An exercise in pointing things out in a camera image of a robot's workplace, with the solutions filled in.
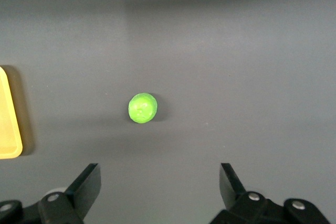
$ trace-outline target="green play dough ball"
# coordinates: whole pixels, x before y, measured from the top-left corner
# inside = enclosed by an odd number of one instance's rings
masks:
[[[134,96],[128,104],[128,113],[136,123],[146,123],[154,118],[157,107],[158,103],[154,96],[140,93]]]

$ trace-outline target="yellow tray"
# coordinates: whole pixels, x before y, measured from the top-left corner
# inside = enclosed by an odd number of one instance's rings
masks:
[[[12,95],[5,71],[0,67],[0,159],[14,158],[22,152]]]

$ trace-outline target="gray tabletop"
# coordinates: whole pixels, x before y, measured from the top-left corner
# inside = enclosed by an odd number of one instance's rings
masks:
[[[86,223],[209,223],[219,164],[336,222],[336,0],[0,0],[22,156],[0,200],[32,204],[92,162]],[[147,124],[127,114],[153,94]]]

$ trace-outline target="metal screw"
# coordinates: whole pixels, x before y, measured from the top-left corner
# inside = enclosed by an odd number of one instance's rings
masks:
[[[254,200],[254,201],[258,201],[258,200],[260,200],[259,195],[257,195],[256,193],[250,193],[250,194],[248,195],[248,197],[249,197],[251,200]]]
[[[47,201],[52,202],[55,201],[59,197],[59,194],[53,194],[48,197]]]
[[[302,202],[299,202],[297,200],[292,202],[292,206],[299,210],[305,210],[306,208]]]
[[[5,204],[2,207],[0,207],[0,212],[10,210],[11,208],[12,208],[12,204]]]

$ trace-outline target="yellow plastic container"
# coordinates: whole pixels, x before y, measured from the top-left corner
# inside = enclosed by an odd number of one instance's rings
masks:
[[[7,75],[0,67],[0,159],[14,158],[22,152],[22,141],[10,92]]]

